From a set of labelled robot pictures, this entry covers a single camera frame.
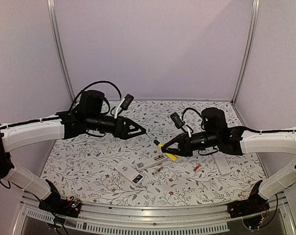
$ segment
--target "lavender wall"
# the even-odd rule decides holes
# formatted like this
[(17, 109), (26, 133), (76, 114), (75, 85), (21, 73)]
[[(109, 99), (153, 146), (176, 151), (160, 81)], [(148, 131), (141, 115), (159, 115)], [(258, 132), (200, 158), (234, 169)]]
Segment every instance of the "lavender wall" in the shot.
[[(0, 1), (0, 121), (46, 117), (68, 105), (46, 0)], [(12, 156), (39, 174), (51, 144), (17, 149)], [(11, 233), (21, 195), (0, 185), (0, 235)]]
[[(296, 126), (296, 0), (261, 1), (237, 107), (252, 128)], [(270, 175), (293, 157), (262, 154)], [(286, 190), (286, 196), (296, 222), (296, 184)]]
[[(76, 93), (105, 79), (135, 98), (231, 100), (248, 35), (251, 0), (59, 0), (55, 4)], [(117, 98), (113, 89), (104, 91)]]

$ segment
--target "red object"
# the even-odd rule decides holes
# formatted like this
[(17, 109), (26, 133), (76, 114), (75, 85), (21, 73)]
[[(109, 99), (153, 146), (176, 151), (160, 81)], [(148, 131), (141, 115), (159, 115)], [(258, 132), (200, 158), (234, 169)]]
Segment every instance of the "red object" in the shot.
[(197, 166), (193, 169), (193, 171), (196, 172), (200, 167), (201, 167), (201, 164), (197, 165)]

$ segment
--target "vine pattern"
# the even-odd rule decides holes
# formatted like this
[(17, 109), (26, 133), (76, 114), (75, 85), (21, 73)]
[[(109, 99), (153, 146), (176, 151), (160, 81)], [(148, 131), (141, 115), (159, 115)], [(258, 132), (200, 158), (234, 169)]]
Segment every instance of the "vine pattern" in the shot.
[[(103, 138), (80, 135), (58, 140), (41, 177), (51, 180), (63, 196), (113, 205), (185, 206), (246, 198), (253, 184), (265, 178), (255, 154), (216, 153), (225, 157), (231, 169), (231, 174), (222, 176), (212, 155), (194, 152), (193, 157), (178, 157), (176, 162), (167, 160), (161, 166), (144, 170), (145, 180), (137, 187), (114, 170), (120, 161), (134, 165), (159, 154), (151, 138), (164, 143), (178, 135), (180, 131), (169, 115), (173, 112), (181, 115), (186, 107), (199, 112), (216, 107), (224, 110), (229, 127), (241, 125), (228, 102), (134, 101), (121, 115), (146, 128), (150, 137), (142, 135), (125, 141), (107, 134)], [(196, 113), (188, 111), (185, 120), (196, 132), (202, 131)], [(198, 164), (201, 167), (194, 172)], [(162, 170), (152, 175), (160, 167)]]

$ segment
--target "yellow object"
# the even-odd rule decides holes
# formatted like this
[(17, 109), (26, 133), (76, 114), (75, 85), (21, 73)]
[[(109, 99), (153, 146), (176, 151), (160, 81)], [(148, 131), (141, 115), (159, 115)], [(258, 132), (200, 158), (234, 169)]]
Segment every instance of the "yellow object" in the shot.
[[(158, 144), (158, 148), (161, 149), (161, 147), (163, 147), (163, 144), (159, 143)], [(171, 160), (173, 161), (176, 161), (177, 160), (177, 157), (174, 155), (174, 154), (171, 154), (171, 153), (165, 153), (165, 155), (167, 157), (169, 157)]]

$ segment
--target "robotic arm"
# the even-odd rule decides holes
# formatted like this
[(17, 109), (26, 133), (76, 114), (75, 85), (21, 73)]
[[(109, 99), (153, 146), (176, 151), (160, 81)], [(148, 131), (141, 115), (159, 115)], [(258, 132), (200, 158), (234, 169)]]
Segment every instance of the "robotic arm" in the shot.
[[(128, 94), (118, 107), (126, 110), (133, 99)], [(52, 182), (39, 178), (11, 160), (10, 151), (41, 141), (73, 138), (88, 134), (89, 130), (111, 133), (123, 140), (146, 133), (143, 127), (129, 118), (101, 113), (103, 102), (109, 105), (102, 92), (89, 90), (82, 93), (79, 104), (70, 111), (20, 123), (0, 124), (0, 179), (32, 193), (40, 201), (39, 208), (42, 210), (78, 217), (79, 199), (62, 199)]]
[[(204, 109), (201, 113), (205, 131), (182, 133), (161, 149), (162, 152), (180, 156), (192, 156), (195, 150), (217, 146), (219, 151), (230, 155), (257, 152), (281, 152), (296, 155), (296, 127), (283, 130), (257, 131), (244, 126), (228, 128), (225, 114), (217, 108)], [(176, 127), (184, 123), (178, 114), (171, 115)], [(230, 216), (240, 217), (269, 209), (268, 199), (296, 183), (296, 158), (271, 177), (257, 182), (248, 199), (228, 204)]]

